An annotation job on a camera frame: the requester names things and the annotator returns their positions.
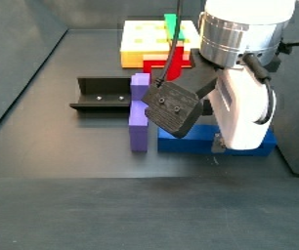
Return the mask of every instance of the toy block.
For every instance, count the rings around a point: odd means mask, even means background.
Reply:
[[[215,134],[219,128],[215,125],[195,125],[188,135],[183,139],[176,139],[170,133],[159,128],[158,131],[158,151],[214,154],[212,144]],[[264,141],[259,148],[251,150],[227,149],[219,154],[268,156],[276,147],[276,138],[271,130],[268,130]]]
[[[184,61],[183,59],[184,55],[184,47],[178,46],[175,50],[175,55],[172,58],[171,66],[167,71],[167,81],[174,81],[180,75],[182,75],[182,68],[183,65],[187,65],[188,67],[192,66],[191,61]],[[164,66],[166,61],[147,61],[144,60],[144,73],[150,73],[152,71],[152,68],[156,66]]]
[[[184,46],[178,46],[175,48],[171,67],[168,68],[167,71],[167,81],[174,81],[182,75],[183,55],[184,55]]]
[[[140,101],[150,88],[150,74],[136,73],[132,76],[132,101]]]
[[[146,116],[147,107],[143,101],[132,101],[130,116],[132,151],[148,151],[150,120]]]
[[[164,21],[166,21],[166,29],[167,29],[167,38],[170,41],[172,41],[174,36],[175,36],[176,15],[175,14],[166,14]],[[178,40],[179,41],[186,40],[183,28],[180,28]]]
[[[186,36],[183,58],[188,61],[191,49],[200,48],[200,36],[192,21],[182,21],[182,30]],[[144,57],[160,60],[162,56],[168,57],[170,48],[166,21],[126,21],[120,49],[123,67],[144,67]]]
[[[182,30],[184,32],[186,40],[184,40],[184,54],[191,55],[192,49],[200,48],[200,35],[198,29],[195,27],[195,23],[192,21],[182,21]]]
[[[120,51],[123,67],[143,67],[144,55],[168,55],[164,21],[126,21]]]

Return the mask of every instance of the table surface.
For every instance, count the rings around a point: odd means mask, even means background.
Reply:
[[[128,76],[122,31],[71,30],[0,124],[0,249],[299,249],[299,178],[270,157],[130,148],[78,77]],[[208,117],[203,122],[211,123]]]

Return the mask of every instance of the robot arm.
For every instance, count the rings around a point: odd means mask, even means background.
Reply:
[[[208,0],[200,15],[202,46],[195,67],[174,83],[151,85],[147,116],[183,138],[210,97],[224,145],[259,147],[275,111],[270,64],[295,10],[295,0]]]

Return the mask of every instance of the purple block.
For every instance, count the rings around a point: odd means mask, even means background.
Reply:
[[[150,88],[150,74],[136,73],[132,76],[132,101],[140,101]]]
[[[130,116],[130,133],[132,151],[148,151],[150,121],[146,116],[147,104],[132,101]]]

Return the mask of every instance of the blue block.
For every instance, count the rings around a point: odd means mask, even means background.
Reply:
[[[159,128],[158,151],[212,154],[212,142],[219,128],[215,125],[195,125],[188,135],[183,139],[176,139]],[[264,141],[259,148],[252,150],[227,149],[219,154],[268,156],[276,147],[276,138],[268,130]]]

